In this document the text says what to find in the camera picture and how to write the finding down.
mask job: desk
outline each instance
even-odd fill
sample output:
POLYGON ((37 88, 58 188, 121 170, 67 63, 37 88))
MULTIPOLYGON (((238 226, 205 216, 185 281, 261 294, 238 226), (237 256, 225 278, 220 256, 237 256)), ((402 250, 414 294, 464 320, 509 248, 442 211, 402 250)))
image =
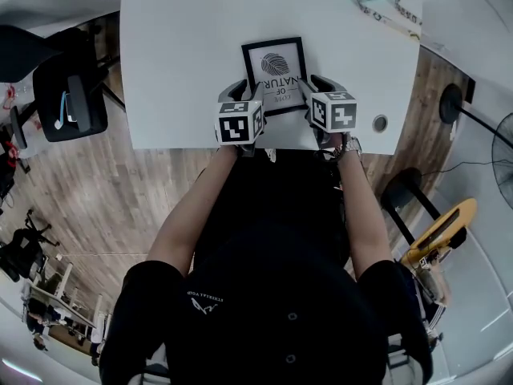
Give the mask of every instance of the desk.
POLYGON ((65 310, 67 310, 71 314, 71 319, 73 321, 83 324, 85 326, 90 326, 91 328, 96 328, 96 325, 93 322, 91 322, 87 318, 83 317, 81 314, 79 314, 77 311, 75 311, 73 308, 71 308, 69 305, 67 305, 59 297, 49 294, 45 290, 41 290, 40 288, 35 286, 32 282, 30 283, 30 289, 38 291, 39 293, 46 295, 48 297, 48 299, 50 300, 49 305, 53 306, 54 308, 63 308, 65 310))
POLYGON ((91 341, 89 339, 86 339, 82 346, 79 345, 78 336, 71 336, 68 334, 68 328, 67 326, 61 326, 61 325, 54 325, 51 326, 48 330, 48 336, 50 338, 55 339, 56 341, 59 341, 60 343, 63 343, 64 345, 73 348, 74 350, 78 352, 82 352, 83 354, 87 356, 91 356, 90 350, 91 350, 91 341))
MULTIPOLYGON (((402 4, 422 16, 422 0, 402 4)), ((372 6, 406 24, 385 1, 372 6)), ((358 101, 364 152, 394 154, 410 103, 419 43, 350 0, 122 0, 123 90, 134 148, 216 148, 214 108, 245 77, 240 46, 300 36, 306 69, 333 79, 358 101), (386 115, 388 128, 372 123, 386 115)), ((317 149, 304 112, 268 118, 258 148, 317 149)))

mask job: wristwatch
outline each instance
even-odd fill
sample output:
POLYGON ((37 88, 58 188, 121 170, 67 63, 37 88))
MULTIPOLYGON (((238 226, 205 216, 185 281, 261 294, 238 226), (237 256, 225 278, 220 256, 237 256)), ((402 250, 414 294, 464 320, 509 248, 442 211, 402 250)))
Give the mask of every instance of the wristwatch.
POLYGON ((342 144, 340 144, 333 154, 337 160, 340 160, 342 156, 348 151, 356 151, 358 153, 358 157, 362 154, 362 147, 360 146, 360 141, 356 137, 351 137, 349 133, 343 133, 344 136, 342 144))
POLYGON ((358 153, 358 156, 362 155, 362 146, 360 145, 360 141, 357 137, 348 136, 347 144, 345 145, 345 152, 355 151, 358 153))

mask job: picture frame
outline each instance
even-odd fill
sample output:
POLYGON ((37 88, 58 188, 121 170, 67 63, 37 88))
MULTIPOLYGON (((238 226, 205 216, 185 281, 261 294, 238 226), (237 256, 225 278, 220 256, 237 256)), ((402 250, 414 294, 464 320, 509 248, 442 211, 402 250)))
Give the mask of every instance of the picture frame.
POLYGON ((264 84, 265 115, 307 110, 298 80, 308 79, 301 37, 242 46, 249 86, 264 84))

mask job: yellow object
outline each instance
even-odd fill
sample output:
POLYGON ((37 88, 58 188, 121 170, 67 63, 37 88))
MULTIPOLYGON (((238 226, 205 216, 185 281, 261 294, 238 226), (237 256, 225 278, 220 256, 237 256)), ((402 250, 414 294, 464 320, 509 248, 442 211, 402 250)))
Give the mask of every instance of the yellow object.
POLYGON ((443 256, 451 248, 450 239, 463 227, 467 227, 478 209, 475 198, 465 200, 440 216, 433 225, 402 256, 401 263, 410 268, 417 268, 418 263, 428 253, 438 249, 443 256))

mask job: black picture frame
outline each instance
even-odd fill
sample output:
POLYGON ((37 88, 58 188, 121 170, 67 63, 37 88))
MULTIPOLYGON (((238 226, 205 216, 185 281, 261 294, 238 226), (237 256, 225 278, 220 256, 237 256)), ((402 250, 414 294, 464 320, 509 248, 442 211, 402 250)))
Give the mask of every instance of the black picture frame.
MULTIPOLYGON (((296 44, 297 55, 299 57, 299 68, 300 68, 301 78, 308 80, 308 75, 306 74, 305 52, 303 50, 303 40, 301 39, 301 37, 279 38, 277 40, 268 40, 265 42, 244 44, 242 46, 242 54, 244 56, 244 64, 246 66, 246 71, 248 72, 248 81, 249 81, 249 87, 251 88, 251 90, 254 90, 257 83, 255 81, 255 75, 254 75, 253 67, 251 64, 251 57, 249 54, 250 51, 255 50, 257 48, 280 46, 280 45, 285 45, 285 44, 296 44)), ((280 114, 285 114, 287 112, 299 111, 299 110, 308 110, 308 106, 306 104, 304 104, 302 106, 279 108, 277 110, 266 111, 265 115, 268 117, 278 116, 280 114)))

